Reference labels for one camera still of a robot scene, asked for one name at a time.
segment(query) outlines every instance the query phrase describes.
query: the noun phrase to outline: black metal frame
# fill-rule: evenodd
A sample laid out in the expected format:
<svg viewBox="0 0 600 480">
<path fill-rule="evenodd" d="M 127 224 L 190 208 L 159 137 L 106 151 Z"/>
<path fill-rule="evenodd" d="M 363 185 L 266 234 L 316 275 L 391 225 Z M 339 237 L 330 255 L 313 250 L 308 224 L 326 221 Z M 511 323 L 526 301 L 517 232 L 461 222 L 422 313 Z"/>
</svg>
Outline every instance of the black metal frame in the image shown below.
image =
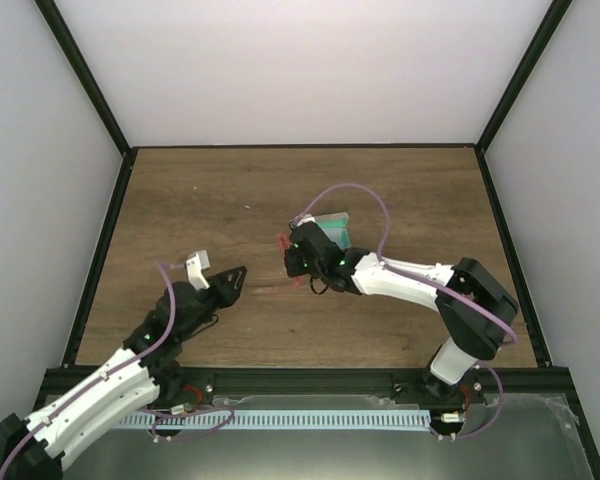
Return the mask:
<svg viewBox="0 0 600 480">
<path fill-rule="evenodd" d="M 107 251 L 133 164 L 139 148 L 473 148 L 482 173 L 494 219 L 498 227 L 505 255 L 511 270 L 520 301 L 522 314 L 531 338 L 538 368 L 498 369 L 505 390 L 511 393 L 554 393 L 564 394 L 571 411 L 579 419 L 578 433 L 585 447 L 591 470 L 600 479 L 600 457 L 591 431 L 582 411 L 577 392 L 567 368 L 554 367 L 536 315 L 529 289 L 516 254 L 511 234 L 507 227 L 497 192 L 489 173 L 485 152 L 504 122 L 526 80 L 531 75 L 542 52 L 549 43 L 572 0 L 553 0 L 533 40 L 527 48 L 518 68 L 507 86 L 500 102 L 491 116 L 477 144 L 328 144 L 328 145 L 242 145 L 242 146 L 165 146 L 134 147 L 126 141 L 102 91 L 98 87 L 84 57 L 64 22 L 54 0 L 35 0 L 42 15 L 49 24 L 60 47 L 91 99 L 111 138 L 123 157 L 118 179 L 105 217 L 100 238 L 96 247 L 85 288 L 78 306 L 67 349 L 63 357 L 63 367 L 47 370 L 35 408 L 44 405 L 49 396 L 65 394 L 94 371 L 94 367 L 75 364 L 78 348 L 89 317 L 95 292 L 98 286 Z M 279 368 L 184 368 L 188 383 L 199 386 L 205 393 L 205 402 L 214 395 L 246 396 L 254 394 L 374 394 L 396 395 L 396 384 L 421 378 L 423 369 L 279 369 Z M 496 385 L 487 372 L 478 371 L 476 380 L 483 385 L 486 393 L 495 392 Z M 412 398 L 398 394 L 396 401 L 408 403 Z"/>
</svg>

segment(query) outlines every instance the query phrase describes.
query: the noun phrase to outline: white wall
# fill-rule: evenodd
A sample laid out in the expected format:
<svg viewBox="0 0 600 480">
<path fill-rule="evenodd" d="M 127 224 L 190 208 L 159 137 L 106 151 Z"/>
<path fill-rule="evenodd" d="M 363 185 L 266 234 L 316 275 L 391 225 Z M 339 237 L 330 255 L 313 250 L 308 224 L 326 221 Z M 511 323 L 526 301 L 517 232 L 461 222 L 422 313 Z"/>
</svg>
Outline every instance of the white wall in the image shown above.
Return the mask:
<svg viewBox="0 0 600 480">
<path fill-rule="evenodd" d="M 0 0 L 0 420 L 59 365 L 119 165 L 35 3 Z"/>
<path fill-rule="evenodd" d="M 474 142 L 550 0 L 59 0 L 133 145 Z"/>
<path fill-rule="evenodd" d="M 600 0 L 573 2 L 487 157 L 600 450 Z"/>
</svg>

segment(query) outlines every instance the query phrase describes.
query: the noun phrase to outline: black end effector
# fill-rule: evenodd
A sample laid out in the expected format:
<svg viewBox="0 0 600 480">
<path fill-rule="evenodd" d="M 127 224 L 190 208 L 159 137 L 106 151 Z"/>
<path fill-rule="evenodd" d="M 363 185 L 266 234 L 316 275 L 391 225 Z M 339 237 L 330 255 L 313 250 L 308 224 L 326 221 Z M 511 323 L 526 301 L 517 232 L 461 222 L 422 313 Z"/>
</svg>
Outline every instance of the black end effector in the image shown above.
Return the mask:
<svg viewBox="0 0 600 480">
<path fill-rule="evenodd" d="M 142 359 L 149 374 L 156 377 L 173 368 L 182 352 L 182 343 L 196 330 L 214 320 L 216 311 L 232 306 L 242 293 L 247 267 L 238 267 L 207 278 L 209 288 L 196 290 L 187 282 L 173 283 L 176 300 L 175 322 L 169 337 L 160 347 Z M 142 325 L 123 342 L 124 348 L 140 353 L 153 345 L 164 333 L 169 323 L 170 300 L 168 290 L 156 302 Z"/>
<path fill-rule="evenodd" d="M 447 287 L 473 296 L 473 301 L 511 325 L 518 313 L 518 302 L 476 260 L 463 258 Z M 502 345 L 506 333 L 481 314 L 440 292 L 436 305 L 451 338 L 467 354 L 480 360 L 492 360 Z"/>
<path fill-rule="evenodd" d="M 341 250 L 315 222 L 293 228 L 289 235 L 291 247 L 284 253 L 284 265 L 291 278 L 310 275 L 322 280 L 336 292 L 360 295 L 351 277 L 355 266 L 369 250 Z"/>
</svg>

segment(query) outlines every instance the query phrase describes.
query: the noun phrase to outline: white bracket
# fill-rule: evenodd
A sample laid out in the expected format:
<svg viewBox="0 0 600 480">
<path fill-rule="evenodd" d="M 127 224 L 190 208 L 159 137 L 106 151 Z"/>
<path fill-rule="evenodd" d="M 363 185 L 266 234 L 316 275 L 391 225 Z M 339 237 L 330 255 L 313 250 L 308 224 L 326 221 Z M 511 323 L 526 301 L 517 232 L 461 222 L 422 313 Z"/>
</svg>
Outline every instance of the white bracket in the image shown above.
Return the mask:
<svg viewBox="0 0 600 480">
<path fill-rule="evenodd" d="M 447 385 L 455 385 L 477 361 L 477 358 L 460 350 L 453 339 L 449 338 L 431 362 L 431 373 Z"/>
<path fill-rule="evenodd" d="M 189 255 L 186 262 L 187 277 L 189 283 L 193 285 L 197 290 L 205 290 L 209 288 L 209 282 L 204 278 L 202 274 L 203 270 L 208 269 L 211 264 L 209 263 L 209 255 L 206 250 L 199 250 Z"/>
<path fill-rule="evenodd" d="M 316 219 L 314 218 L 313 215 L 309 215 L 308 213 L 305 214 L 300 221 L 298 221 L 298 223 L 296 224 L 296 227 L 299 227 L 300 225 L 303 225 L 305 223 L 309 223 L 309 222 L 314 222 L 315 223 Z"/>
</svg>

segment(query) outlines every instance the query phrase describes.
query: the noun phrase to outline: green object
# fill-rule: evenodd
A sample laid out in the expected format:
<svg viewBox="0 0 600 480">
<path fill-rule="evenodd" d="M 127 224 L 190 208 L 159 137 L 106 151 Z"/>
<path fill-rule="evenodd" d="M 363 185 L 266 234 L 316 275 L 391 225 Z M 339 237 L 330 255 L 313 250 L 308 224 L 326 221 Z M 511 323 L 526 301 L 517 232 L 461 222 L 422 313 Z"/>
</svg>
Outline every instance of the green object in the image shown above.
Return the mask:
<svg viewBox="0 0 600 480">
<path fill-rule="evenodd" d="M 349 223 L 348 213 L 333 213 L 313 218 L 329 239 L 335 242 L 340 248 L 349 248 L 351 246 L 351 239 L 349 238 L 349 232 L 347 232 L 347 224 Z"/>
</svg>

